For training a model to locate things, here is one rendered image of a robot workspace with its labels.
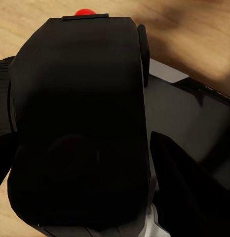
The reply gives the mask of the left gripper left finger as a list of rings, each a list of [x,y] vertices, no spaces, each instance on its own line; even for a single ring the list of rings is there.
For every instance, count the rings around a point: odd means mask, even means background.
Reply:
[[[12,161],[19,147],[18,132],[0,136],[0,184],[11,170]]]

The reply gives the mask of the digital camera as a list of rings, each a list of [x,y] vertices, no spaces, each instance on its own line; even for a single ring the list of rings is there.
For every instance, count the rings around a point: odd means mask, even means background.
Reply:
[[[150,58],[144,25],[85,8],[0,60],[0,136],[19,142],[7,195],[26,224],[47,237],[138,237]]]

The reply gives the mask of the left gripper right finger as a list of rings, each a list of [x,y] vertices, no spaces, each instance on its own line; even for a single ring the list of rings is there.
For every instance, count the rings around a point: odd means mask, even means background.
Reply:
[[[170,237],[230,237],[230,192],[169,136],[150,151]]]

